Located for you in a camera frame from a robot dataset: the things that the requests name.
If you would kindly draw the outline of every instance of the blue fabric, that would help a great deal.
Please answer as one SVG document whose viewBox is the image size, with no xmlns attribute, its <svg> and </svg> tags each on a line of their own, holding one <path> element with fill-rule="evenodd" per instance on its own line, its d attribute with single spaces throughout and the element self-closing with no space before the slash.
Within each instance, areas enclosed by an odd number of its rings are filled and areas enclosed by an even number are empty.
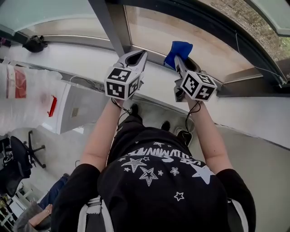
<svg viewBox="0 0 290 232">
<path fill-rule="evenodd" d="M 62 176 L 49 190 L 49 192 L 44 196 L 44 198 L 38 203 L 38 205 L 45 209 L 49 204 L 54 203 L 56 197 L 58 196 L 59 191 L 68 181 L 68 176 Z"/>
<path fill-rule="evenodd" d="M 193 48 L 193 45 L 191 43 L 182 42 L 182 41 L 173 41 L 171 50 L 164 60 L 164 65 L 167 64 L 175 70 L 175 64 L 174 64 L 175 56 L 179 55 L 183 60 L 186 60 L 192 48 Z"/>
</svg>

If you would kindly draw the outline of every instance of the black shoe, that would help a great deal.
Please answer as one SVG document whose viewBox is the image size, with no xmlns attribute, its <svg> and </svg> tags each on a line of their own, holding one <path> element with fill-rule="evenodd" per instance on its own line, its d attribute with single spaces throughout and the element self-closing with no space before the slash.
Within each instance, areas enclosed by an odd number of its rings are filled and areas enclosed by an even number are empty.
<svg viewBox="0 0 290 232">
<path fill-rule="evenodd" d="M 161 129 L 164 130 L 164 131 L 169 131 L 169 129 L 170 129 L 170 122 L 165 121 L 165 122 L 162 124 Z"/>
<path fill-rule="evenodd" d="M 137 116 L 138 115 L 138 112 L 139 112 L 138 105 L 137 104 L 133 104 L 131 106 L 131 115 Z"/>
</svg>

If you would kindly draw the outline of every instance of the hand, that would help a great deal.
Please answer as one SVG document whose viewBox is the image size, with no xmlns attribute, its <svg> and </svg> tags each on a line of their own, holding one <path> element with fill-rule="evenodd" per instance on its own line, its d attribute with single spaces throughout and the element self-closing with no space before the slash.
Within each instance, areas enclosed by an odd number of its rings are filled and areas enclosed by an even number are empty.
<svg viewBox="0 0 290 232">
<path fill-rule="evenodd" d="M 50 215 L 51 212 L 53 210 L 53 205 L 52 204 L 49 204 L 46 208 L 45 208 L 45 211 Z"/>
</svg>

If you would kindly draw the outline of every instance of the plastic bag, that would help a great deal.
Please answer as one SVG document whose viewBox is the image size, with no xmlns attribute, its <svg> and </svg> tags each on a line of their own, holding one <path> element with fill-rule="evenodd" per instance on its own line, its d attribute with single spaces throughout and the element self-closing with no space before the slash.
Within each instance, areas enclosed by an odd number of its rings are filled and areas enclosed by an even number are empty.
<svg viewBox="0 0 290 232">
<path fill-rule="evenodd" d="M 61 78 L 58 72 L 0 64 L 0 135 L 41 125 Z"/>
</svg>

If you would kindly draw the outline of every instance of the floor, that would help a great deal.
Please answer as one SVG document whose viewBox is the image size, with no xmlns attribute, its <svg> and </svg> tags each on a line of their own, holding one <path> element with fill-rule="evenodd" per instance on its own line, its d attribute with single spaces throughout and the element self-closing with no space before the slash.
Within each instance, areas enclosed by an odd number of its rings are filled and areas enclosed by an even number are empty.
<svg viewBox="0 0 290 232">
<path fill-rule="evenodd" d="M 185 115 L 150 103 L 137 103 L 145 126 L 159 128 L 165 120 L 170 121 L 171 132 L 174 132 L 174 128 L 183 126 Z M 32 168 L 31 177 L 25 181 L 45 193 L 63 173 L 70 174 L 78 164 L 77 160 L 80 159 L 93 127 L 94 123 L 90 123 L 83 127 L 83 134 L 72 130 L 61 135 L 41 126 L 33 129 L 33 147 L 46 146 L 46 150 L 37 152 L 37 156 L 47 168 L 42 169 L 37 165 Z M 290 151 L 225 127 L 218 129 L 224 138 L 234 169 L 241 175 L 255 200 L 256 231 L 286 231 L 290 227 Z M 17 129 L 10 135 L 24 141 L 28 139 L 29 130 Z M 197 136 L 193 137 L 189 149 L 196 159 L 203 160 Z"/>
</svg>

